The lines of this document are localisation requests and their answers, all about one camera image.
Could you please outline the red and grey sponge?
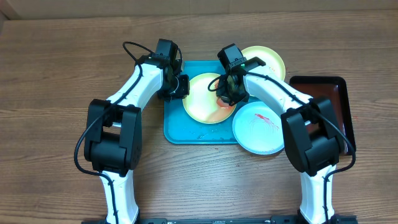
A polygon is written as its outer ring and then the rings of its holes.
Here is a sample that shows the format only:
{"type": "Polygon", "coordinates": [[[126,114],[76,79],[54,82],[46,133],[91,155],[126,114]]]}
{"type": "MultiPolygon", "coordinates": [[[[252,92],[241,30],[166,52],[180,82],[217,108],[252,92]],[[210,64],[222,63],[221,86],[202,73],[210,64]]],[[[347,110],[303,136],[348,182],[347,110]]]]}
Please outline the red and grey sponge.
{"type": "Polygon", "coordinates": [[[216,104],[221,108],[225,110],[231,110],[235,107],[235,105],[231,106],[228,103],[225,103],[221,98],[218,98],[216,101],[216,104]]]}

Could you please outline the yellow-green plate with ketchup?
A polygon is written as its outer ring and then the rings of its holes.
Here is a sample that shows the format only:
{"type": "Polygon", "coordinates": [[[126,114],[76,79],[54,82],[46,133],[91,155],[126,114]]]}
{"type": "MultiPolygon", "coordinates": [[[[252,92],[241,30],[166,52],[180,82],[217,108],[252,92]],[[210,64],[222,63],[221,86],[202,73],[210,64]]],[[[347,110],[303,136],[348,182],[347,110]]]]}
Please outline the yellow-green plate with ketchup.
{"type": "Polygon", "coordinates": [[[220,74],[202,73],[190,80],[189,95],[183,99],[183,107],[195,121],[204,124],[216,124],[229,118],[236,107],[231,110],[221,109],[216,101],[215,91],[209,91],[208,85],[220,74]]]}

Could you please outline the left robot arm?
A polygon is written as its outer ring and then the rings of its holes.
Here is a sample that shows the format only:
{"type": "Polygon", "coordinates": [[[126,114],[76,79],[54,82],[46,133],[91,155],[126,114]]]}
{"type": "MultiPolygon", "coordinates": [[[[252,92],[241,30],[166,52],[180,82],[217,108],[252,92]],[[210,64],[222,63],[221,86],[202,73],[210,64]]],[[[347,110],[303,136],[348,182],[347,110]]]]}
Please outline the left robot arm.
{"type": "Polygon", "coordinates": [[[159,39],[155,51],[134,59],[134,72],[107,100],[91,101],[86,129],[76,144],[104,187],[108,213],[103,223],[138,223],[133,171],[142,151],[142,111],[153,95],[170,102],[189,94],[189,77],[182,74],[182,53],[171,40],[159,39]]]}

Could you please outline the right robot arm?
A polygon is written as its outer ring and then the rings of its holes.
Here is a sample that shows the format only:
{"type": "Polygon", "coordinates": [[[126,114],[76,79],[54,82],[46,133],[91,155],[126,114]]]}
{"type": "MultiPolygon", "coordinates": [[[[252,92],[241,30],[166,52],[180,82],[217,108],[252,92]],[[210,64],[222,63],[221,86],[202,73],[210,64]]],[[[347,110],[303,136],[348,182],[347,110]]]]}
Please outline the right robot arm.
{"type": "Polygon", "coordinates": [[[331,205],[331,181],[339,172],[336,164],[348,138],[338,127],[328,98],[313,98],[266,73],[266,63],[247,59],[235,44],[217,55],[225,73],[214,90],[233,106],[255,96],[281,120],[285,153],[300,172],[302,203],[299,213],[306,223],[331,223],[336,219],[331,205]]]}

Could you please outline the teal plastic tray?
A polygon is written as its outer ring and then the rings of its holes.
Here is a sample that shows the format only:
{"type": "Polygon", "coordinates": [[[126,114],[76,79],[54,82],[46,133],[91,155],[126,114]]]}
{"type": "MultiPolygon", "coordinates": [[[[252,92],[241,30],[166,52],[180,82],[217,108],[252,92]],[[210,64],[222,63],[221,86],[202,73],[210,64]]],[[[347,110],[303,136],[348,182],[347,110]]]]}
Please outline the teal plastic tray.
{"type": "MultiPolygon", "coordinates": [[[[190,79],[202,73],[224,74],[218,60],[186,61],[183,73],[190,79]]],[[[183,100],[164,103],[164,136],[174,144],[237,144],[233,134],[233,118],[216,124],[204,124],[191,118],[183,107],[183,100]]]]}

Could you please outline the dark red rectangular tray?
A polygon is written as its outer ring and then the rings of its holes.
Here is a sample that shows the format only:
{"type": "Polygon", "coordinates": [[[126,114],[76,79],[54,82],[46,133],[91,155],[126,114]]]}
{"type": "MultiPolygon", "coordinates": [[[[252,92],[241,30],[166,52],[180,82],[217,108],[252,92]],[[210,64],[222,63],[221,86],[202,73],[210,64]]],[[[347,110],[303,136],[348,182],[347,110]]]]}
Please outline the dark red rectangular tray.
{"type": "Polygon", "coordinates": [[[289,85],[314,98],[327,97],[333,105],[340,130],[356,151],[348,90],[342,77],[294,76],[290,79],[289,85]]]}

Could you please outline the light blue plate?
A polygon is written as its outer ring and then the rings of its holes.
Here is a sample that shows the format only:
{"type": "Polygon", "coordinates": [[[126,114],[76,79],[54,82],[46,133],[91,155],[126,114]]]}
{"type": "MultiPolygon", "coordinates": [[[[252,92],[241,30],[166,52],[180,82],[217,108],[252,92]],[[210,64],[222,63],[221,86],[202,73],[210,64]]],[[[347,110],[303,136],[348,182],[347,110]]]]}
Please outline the light blue plate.
{"type": "Polygon", "coordinates": [[[284,148],[280,117],[261,101],[238,110],[233,118],[233,134],[245,150],[254,154],[271,155],[284,148]]]}

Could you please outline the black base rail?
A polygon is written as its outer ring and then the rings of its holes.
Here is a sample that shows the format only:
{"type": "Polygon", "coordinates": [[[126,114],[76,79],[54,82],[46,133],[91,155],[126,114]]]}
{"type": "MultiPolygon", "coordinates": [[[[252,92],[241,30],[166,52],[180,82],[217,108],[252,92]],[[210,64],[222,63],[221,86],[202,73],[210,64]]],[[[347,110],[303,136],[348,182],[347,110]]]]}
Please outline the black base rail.
{"type": "MultiPolygon", "coordinates": [[[[82,224],[105,224],[106,220],[85,221],[82,224]]],[[[307,223],[301,215],[274,215],[270,218],[234,218],[234,219],[184,219],[167,220],[166,218],[138,219],[139,224],[299,224],[307,223]]],[[[332,224],[358,224],[356,216],[334,215],[332,224]]]]}

